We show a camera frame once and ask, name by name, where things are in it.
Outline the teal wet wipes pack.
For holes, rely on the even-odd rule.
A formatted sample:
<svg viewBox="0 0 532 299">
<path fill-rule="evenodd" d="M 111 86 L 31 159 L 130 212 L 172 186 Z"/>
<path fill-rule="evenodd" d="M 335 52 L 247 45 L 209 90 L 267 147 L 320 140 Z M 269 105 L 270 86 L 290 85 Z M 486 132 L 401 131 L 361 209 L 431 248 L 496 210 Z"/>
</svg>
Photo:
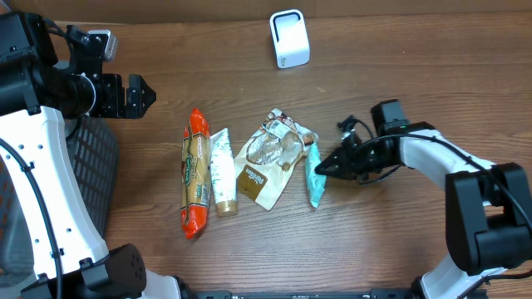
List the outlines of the teal wet wipes pack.
<svg viewBox="0 0 532 299">
<path fill-rule="evenodd" d="M 320 200 L 325 192 L 327 177 L 317 174 L 315 169 L 321 163 L 321 157 L 317 143 L 313 143 L 308 151 L 305 161 L 306 184 L 309 202 L 313 208 L 318 208 Z"/>
</svg>

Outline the beige grain snack pouch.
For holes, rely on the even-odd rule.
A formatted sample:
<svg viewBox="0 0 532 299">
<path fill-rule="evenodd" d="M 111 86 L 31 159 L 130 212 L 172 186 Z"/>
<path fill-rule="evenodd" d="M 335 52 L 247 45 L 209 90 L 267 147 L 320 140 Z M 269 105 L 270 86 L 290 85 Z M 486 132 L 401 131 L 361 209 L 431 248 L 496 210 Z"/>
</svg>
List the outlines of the beige grain snack pouch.
<svg viewBox="0 0 532 299">
<path fill-rule="evenodd" d="M 272 109 L 234 158 L 237 190 L 269 211 L 308 155 L 318 135 L 280 109 Z"/>
</svg>

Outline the orange spaghetti packet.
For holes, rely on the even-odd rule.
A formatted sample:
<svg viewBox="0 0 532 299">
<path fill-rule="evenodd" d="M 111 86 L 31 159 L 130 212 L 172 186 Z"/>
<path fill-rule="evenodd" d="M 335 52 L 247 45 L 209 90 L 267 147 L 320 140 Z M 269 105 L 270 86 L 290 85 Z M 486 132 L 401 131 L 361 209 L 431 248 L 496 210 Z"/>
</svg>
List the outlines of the orange spaghetti packet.
<svg viewBox="0 0 532 299">
<path fill-rule="evenodd" d="M 182 142 L 181 227 L 187 239 L 199 236 L 207 224 L 210 181 L 209 123 L 204 114 L 194 108 L 185 127 Z"/>
</svg>

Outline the white gold-capped cream tube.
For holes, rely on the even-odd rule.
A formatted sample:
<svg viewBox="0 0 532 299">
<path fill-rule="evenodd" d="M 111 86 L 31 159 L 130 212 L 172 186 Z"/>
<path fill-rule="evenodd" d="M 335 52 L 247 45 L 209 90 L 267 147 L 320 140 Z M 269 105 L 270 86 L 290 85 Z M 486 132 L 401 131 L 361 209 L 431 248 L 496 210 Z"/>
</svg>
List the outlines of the white gold-capped cream tube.
<svg viewBox="0 0 532 299">
<path fill-rule="evenodd" d="M 238 213 L 236 172 L 227 128 L 210 137 L 210 175 L 214 202 L 220 217 Z"/>
</svg>

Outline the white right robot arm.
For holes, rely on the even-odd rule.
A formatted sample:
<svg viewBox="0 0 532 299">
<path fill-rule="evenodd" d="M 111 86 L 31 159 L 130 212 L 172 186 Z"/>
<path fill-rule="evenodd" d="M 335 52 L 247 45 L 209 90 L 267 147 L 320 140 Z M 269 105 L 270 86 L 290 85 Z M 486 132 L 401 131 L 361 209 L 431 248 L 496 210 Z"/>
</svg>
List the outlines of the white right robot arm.
<svg viewBox="0 0 532 299">
<path fill-rule="evenodd" d="M 410 122 L 399 100 L 371 109 L 375 129 L 367 141 L 355 130 L 359 120 L 338 123 L 342 143 L 315 169 L 317 174 L 370 184 L 401 167 L 415 169 L 446 196 L 447 255 L 409 288 L 373 289 L 371 298 L 485 298 L 481 286 L 520 280 L 515 268 L 531 259 L 531 191 L 516 163 L 480 159 L 445 139 L 426 122 Z"/>
</svg>

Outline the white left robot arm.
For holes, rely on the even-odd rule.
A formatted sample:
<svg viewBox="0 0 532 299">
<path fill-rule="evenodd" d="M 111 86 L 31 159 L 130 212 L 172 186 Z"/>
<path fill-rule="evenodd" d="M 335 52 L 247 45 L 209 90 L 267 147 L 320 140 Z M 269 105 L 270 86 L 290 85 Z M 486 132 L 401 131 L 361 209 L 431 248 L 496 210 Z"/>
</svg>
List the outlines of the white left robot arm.
<svg viewBox="0 0 532 299">
<path fill-rule="evenodd" d="M 65 123 L 84 116 L 140 119 L 156 93 L 139 75 L 106 74 L 109 31 L 61 29 L 29 12 L 1 17 L 1 156 L 32 239 L 36 281 L 24 298 L 183 299 L 177 277 L 145 267 L 132 244 L 109 249 L 67 152 Z"/>
</svg>

